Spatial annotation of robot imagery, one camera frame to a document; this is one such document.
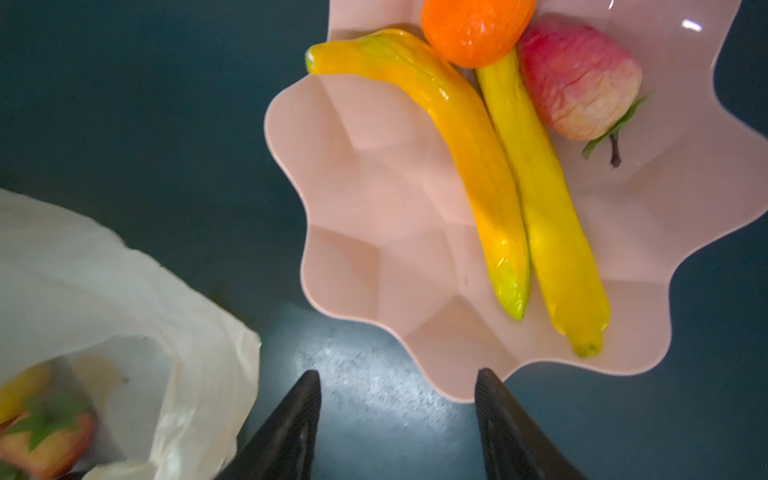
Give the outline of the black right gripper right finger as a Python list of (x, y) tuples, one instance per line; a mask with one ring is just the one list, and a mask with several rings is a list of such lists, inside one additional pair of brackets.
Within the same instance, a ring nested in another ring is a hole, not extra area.
[(478, 372), (474, 398), (489, 480), (586, 480), (491, 369)]

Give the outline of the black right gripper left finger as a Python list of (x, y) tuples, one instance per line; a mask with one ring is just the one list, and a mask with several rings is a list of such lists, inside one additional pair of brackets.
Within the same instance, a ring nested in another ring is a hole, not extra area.
[(216, 480), (309, 480), (321, 405), (320, 375), (308, 370)]

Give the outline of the yellow banana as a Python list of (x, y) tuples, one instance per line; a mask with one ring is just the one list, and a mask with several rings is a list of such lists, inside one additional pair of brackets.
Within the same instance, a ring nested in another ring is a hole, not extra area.
[(484, 102), (428, 43), (401, 29), (310, 47), (311, 75), (355, 75), (405, 92), (431, 118), (463, 183), (494, 294), (512, 318), (524, 317), (531, 259), (518, 189)]
[(550, 322), (581, 358), (598, 355), (610, 304), (566, 179), (521, 72), (516, 48), (478, 71), (514, 173), (530, 255)]

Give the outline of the red peach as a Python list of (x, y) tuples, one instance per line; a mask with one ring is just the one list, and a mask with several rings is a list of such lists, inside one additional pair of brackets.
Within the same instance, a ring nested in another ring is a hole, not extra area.
[(522, 78), (544, 123), (583, 142), (585, 159), (609, 140), (610, 165), (619, 167), (620, 131), (645, 101), (637, 59), (607, 34), (557, 14), (532, 22), (517, 49)]

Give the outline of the orange fruit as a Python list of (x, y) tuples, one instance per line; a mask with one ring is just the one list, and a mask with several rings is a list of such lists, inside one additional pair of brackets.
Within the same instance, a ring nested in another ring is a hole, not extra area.
[(504, 58), (530, 23), (536, 0), (426, 0), (420, 23), (447, 61), (479, 69)]

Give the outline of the red strawberry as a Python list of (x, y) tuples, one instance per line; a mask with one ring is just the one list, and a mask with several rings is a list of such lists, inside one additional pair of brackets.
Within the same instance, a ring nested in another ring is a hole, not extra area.
[(32, 478), (56, 479), (90, 448), (98, 423), (90, 402), (80, 395), (32, 397), (1, 434), (1, 460)]

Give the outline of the yellow mango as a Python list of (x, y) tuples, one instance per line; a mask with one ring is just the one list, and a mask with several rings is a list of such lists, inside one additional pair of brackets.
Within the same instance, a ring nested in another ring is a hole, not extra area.
[(43, 362), (27, 368), (1, 386), (0, 422), (5, 424), (19, 416), (25, 402), (31, 397), (44, 394), (53, 378), (53, 367)]

